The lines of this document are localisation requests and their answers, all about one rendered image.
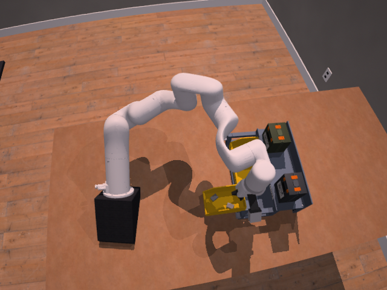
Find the yellow bin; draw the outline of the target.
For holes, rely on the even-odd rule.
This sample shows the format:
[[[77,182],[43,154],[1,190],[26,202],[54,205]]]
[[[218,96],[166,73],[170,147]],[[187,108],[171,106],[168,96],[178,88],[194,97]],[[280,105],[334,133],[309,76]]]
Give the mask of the yellow bin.
[[[259,138],[258,137],[247,137],[247,138],[240,138],[238,140],[232,141],[229,144],[229,150],[232,150],[236,147],[242,146],[245,143],[248,143],[250,141],[257,140],[257,139],[259,139]]]
[[[240,201],[238,197],[232,195],[232,191],[236,190],[235,185],[227,185],[222,187],[214,187],[208,190],[203,191],[203,200],[204,200],[204,210],[206,216],[217,215],[217,214],[226,214],[234,213],[239,211],[246,210],[246,200],[245,198]],[[218,199],[212,201],[210,199],[214,194],[218,195]],[[234,208],[227,208],[227,203],[234,205]],[[237,208],[239,207],[239,208]]]
[[[249,171],[251,170],[252,166],[243,170],[243,171],[240,171],[238,173],[233,173],[233,176],[234,176],[234,180],[235,180],[235,184],[237,184],[240,180],[246,178],[246,176],[248,175]]]

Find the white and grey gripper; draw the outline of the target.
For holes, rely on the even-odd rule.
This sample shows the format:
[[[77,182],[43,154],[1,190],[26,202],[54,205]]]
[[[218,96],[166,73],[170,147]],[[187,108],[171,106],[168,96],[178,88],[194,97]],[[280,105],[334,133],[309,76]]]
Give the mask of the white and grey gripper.
[[[240,201],[242,201],[244,197],[247,197],[247,194],[252,194],[249,191],[247,191],[247,189],[245,188],[244,180],[245,179],[240,180],[240,182],[237,183],[237,185],[235,186],[237,190],[232,192],[232,195],[234,196],[236,195],[240,199]],[[263,190],[262,193],[253,194],[253,195],[256,195],[256,196],[262,195],[265,192],[265,190],[266,188]]]

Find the grey metal shelf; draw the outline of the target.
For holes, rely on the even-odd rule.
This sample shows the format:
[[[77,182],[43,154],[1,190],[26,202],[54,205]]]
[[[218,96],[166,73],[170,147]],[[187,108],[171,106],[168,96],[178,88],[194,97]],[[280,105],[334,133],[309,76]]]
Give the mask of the grey metal shelf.
[[[275,167],[275,171],[276,171],[275,178],[266,187],[265,192],[262,195],[256,197],[258,206],[262,210],[261,217],[273,216],[277,212],[283,211],[283,210],[292,210],[293,213],[297,213],[313,204],[308,183],[305,177],[304,169],[302,167],[301,159],[298,153],[298,149],[296,147],[296,143],[294,140],[293,133],[291,131],[289,121],[286,122],[286,125],[288,129],[288,133],[290,135],[291,143],[284,152],[268,153],[270,162]],[[262,140],[262,142],[264,143],[264,139],[262,136],[263,132],[264,132],[264,129],[257,128],[257,130],[253,132],[230,133],[225,139],[226,146],[229,149],[230,142],[235,141],[235,140],[232,140],[232,138],[241,138],[241,137],[258,137],[259,140]],[[285,173],[297,173],[297,172],[302,172],[302,176],[304,178],[305,186],[308,193],[303,197],[301,197],[300,199],[298,199],[297,201],[279,203],[278,197],[276,194],[276,189],[275,189],[275,182]],[[248,219],[248,208],[250,208],[250,206],[249,206],[248,197],[245,197],[245,199],[246,199],[247,208],[244,211],[236,212],[235,213],[236,219]]]

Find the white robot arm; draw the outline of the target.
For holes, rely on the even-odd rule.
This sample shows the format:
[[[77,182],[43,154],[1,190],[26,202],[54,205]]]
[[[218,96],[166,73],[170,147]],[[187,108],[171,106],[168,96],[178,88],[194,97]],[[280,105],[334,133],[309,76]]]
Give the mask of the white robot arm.
[[[134,193],[129,177],[129,130],[168,109],[191,111],[197,106],[200,94],[202,106],[216,128],[216,149],[226,167],[234,173],[251,170],[244,180],[249,200],[248,220],[260,222],[262,210],[256,195],[275,178],[275,168],[268,157],[265,144],[253,140],[229,150],[225,138],[238,124],[238,116],[225,101],[222,84],[210,77],[179,73],[171,80],[172,91],[160,90],[140,101],[135,101],[110,115],[104,124],[106,181],[95,185],[108,198],[125,198]],[[129,118],[128,118],[128,116]]]

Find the black tool case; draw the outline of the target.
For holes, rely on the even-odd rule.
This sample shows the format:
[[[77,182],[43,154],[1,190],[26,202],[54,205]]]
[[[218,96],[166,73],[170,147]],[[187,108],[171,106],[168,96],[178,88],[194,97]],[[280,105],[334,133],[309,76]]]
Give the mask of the black tool case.
[[[307,194],[302,172],[285,173],[275,182],[279,203],[294,202]]]

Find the dark olive case with orange latches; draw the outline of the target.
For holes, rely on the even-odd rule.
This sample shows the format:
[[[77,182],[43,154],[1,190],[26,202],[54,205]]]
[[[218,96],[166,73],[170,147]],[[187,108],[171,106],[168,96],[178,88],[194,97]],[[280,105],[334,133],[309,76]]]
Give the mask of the dark olive case with orange latches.
[[[285,122],[268,123],[262,136],[267,153],[284,152],[291,143]]]

